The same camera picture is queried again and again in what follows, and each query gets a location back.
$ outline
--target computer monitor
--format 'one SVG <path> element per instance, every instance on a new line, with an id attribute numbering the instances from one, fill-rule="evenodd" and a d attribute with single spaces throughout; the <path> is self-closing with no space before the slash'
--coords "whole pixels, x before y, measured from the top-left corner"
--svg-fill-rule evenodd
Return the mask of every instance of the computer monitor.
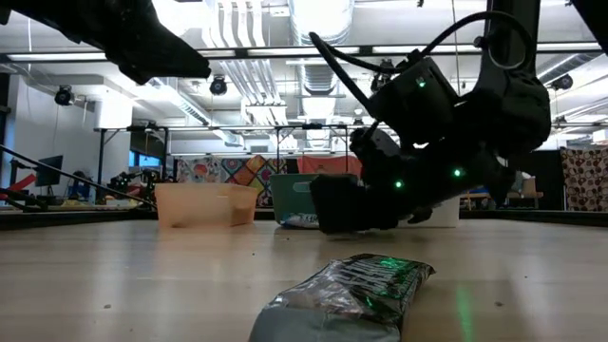
<path id="1" fill-rule="evenodd" d="M 60 169 L 64 163 L 64 156 L 50 157 L 39 160 L 43 164 Z M 36 186 L 51 186 L 59 184 L 61 175 L 44 167 L 36 169 Z"/>

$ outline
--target security camera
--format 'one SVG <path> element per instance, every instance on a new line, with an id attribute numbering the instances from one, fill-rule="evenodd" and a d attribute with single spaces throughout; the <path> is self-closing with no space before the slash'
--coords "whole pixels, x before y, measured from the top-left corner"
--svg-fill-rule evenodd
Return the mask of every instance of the security camera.
<path id="1" fill-rule="evenodd" d="M 224 75 L 216 75 L 213 78 L 213 82 L 211 83 L 211 86 L 209 87 L 209 90 L 211 91 L 212 94 L 221 96 L 221 95 L 225 94 L 226 91 L 228 91 L 228 86 L 226 85 L 226 81 L 224 81 L 224 80 L 225 80 Z"/>
<path id="2" fill-rule="evenodd" d="M 551 88 L 555 90 L 568 90 L 572 87 L 573 84 L 574 80 L 572 79 L 572 77 L 568 74 L 565 74 L 559 77 L 559 79 L 551 82 Z"/>
<path id="3" fill-rule="evenodd" d="M 72 93 L 71 85 L 60 85 L 59 91 L 55 94 L 55 103 L 57 105 L 74 105 L 74 93 Z"/>

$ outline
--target green plastic bin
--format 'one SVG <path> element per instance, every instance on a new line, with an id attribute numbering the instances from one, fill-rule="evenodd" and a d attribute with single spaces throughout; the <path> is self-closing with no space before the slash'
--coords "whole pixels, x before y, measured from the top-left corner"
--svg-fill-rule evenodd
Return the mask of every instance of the green plastic bin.
<path id="1" fill-rule="evenodd" d="M 275 220 L 277 223 L 290 214 L 315 214 L 311 181 L 316 174 L 272 175 L 270 189 L 273 192 Z"/>

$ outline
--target green led light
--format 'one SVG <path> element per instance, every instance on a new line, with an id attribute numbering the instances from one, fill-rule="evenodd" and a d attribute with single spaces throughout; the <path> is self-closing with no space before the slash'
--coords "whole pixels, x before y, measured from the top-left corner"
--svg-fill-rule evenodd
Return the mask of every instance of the green led light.
<path id="1" fill-rule="evenodd" d="M 427 85 L 427 82 L 422 77 L 417 78 L 416 83 L 418 84 L 419 87 L 425 87 Z"/>

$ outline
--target red object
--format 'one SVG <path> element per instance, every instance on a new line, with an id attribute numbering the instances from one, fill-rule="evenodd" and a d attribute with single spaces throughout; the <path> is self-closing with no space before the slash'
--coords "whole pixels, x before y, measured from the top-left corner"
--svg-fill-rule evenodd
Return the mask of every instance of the red object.
<path id="1" fill-rule="evenodd" d="M 32 174 L 32 175 L 29 175 L 29 176 L 25 177 L 24 179 L 16 182 L 15 184 L 9 186 L 8 190 L 19 192 L 19 191 L 27 188 L 30 184 L 32 184 L 35 181 L 36 181 L 36 176 Z M 7 198 L 7 195 L 0 194 L 0 200 L 5 200 L 6 198 Z"/>
<path id="2" fill-rule="evenodd" d="M 353 174 L 361 176 L 361 161 L 348 157 L 301 157 L 297 160 L 297 168 L 301 174 Z"/>

